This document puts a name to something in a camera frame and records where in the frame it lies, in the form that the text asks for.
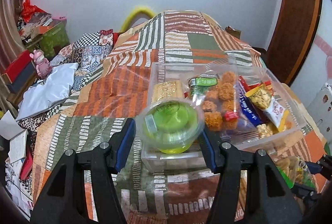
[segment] yellow tube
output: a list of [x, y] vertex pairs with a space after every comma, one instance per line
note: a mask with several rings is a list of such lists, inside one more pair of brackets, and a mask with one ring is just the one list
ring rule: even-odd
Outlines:
[[136, 7], [123, 22], [120, 32], [127, 31], [130, 28], [132, 20], [140, 13], [147, 15], [150, 19], [156, 16], [156, 14], [148, 7]]

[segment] brown curtain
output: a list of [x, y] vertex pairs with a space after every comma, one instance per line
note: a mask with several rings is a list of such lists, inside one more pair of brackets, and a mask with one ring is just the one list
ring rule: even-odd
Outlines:
[[[13, 62], [25, 50], [21, 37], [17, 31], [16, 23], [22, 10], [23, 0], [0, 0], [0, 72]], [[9, 90], [0, 77], [0, 107], [3, 111], [17, 111], [6, 101]]]

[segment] metal screw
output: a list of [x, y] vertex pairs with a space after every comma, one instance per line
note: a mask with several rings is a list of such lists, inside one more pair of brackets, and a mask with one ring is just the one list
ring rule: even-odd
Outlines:
[[100, 146], [100, 148], [102, 148], [102, 149], [106, 149], [106, 148], [109, 146], [109, 143], [107, 143], [107, 142], [102, 142], [99, 146]]
[[231, 148], [230, 143], [222, 143], [221, 146], [222, 146], [224, 149], [230, 149], [230, 148]]
[[266, 155], [266, 151], [264, 149], [258, 149], [257, 153], [260, 154], [261, 156], [265, 156]]
[[71, 156], [74, 153], [74, 150], [72, 149], [67, 149], [66, 152], [64, 152], [66, 156]]

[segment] pink bear figurine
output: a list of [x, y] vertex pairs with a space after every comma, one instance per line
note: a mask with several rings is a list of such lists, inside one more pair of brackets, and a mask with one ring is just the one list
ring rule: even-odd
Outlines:
[[34, 50], [34, 53], [30, 54], [30, 57], [36, 64], [38, 76], [41, 77], [41, 79], [45, 79], [52, 71], [52, 67], [50, 67], [48, 59], [44, 57], [44, 52], [40, 49]]

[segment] green jelly cup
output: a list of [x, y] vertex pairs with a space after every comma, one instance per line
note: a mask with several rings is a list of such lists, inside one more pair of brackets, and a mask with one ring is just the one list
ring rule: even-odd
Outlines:
[[204, 113], [186, 99], [167, 99], [151, 104], [136, 118], [142, 142], [166, 154], [186, 151], [204, 127]]

